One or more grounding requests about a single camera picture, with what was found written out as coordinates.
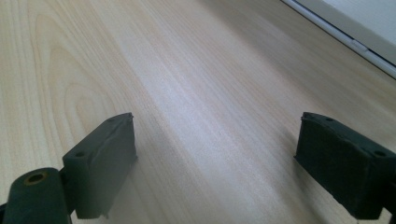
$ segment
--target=desk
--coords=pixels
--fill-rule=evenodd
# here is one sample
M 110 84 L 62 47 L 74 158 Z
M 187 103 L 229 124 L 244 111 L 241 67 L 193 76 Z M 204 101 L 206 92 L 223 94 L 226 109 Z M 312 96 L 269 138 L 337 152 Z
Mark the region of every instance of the desk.
M 2 1 L 0 52 L 0 202 L 134 113 L 110 220 L 74 223 L 356 223 L 293 159 L 300 116 L 396 148 L 396 81 L 280 1 Z

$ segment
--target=light wood surface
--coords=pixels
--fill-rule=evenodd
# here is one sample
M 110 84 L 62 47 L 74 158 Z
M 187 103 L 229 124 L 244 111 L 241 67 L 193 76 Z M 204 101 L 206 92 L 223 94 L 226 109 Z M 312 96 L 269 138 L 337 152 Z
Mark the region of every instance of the light wood surface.
M 298 0 L 367 48 L 396 64 L 396 1 Z
M 0 52 L 0 202 L 134 114 L 110 220 L 74 223 L 356 223 L 293 159 L 300 116 L 396 149 L 396 81 L 280 1 L 4 0 Z

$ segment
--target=wooden table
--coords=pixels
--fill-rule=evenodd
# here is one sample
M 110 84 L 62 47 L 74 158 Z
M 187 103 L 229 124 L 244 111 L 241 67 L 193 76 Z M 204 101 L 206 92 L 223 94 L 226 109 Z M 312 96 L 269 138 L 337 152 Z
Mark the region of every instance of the wooden table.
M 396 148 L 396 81 L 280 1 L 5 0 L 0 52 L 0 202 L 134 113 L 139 161 L 86 223 L 356 223 L 293 159 L 300 116 Z

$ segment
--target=screw hole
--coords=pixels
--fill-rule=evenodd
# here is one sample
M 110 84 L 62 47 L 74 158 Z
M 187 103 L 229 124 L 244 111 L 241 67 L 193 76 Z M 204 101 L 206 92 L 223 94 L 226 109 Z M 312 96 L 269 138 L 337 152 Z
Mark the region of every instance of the screw hole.
M 43 181 L 47 177 L 47 173 L 42 172 L 42 173 L 36 173 L 29 175 L 25 180 L 24 180 L 24 185 L 30 186 L 30 185 L 35 185 Z
M 85 153 L 84 152 L 79 152 L 79 153 L 76 154 L 76 156 L 77 157 L 83 157 L 83 156 L 85 156 Z
M 379 157 L 385 157 L 385 156 L 387 156 L 387 155 L 386 155 L 384 152 L 382 152 L 382 151 L 375 151 L 374 154 L 375 154 L 376 156 L 379 156 Z

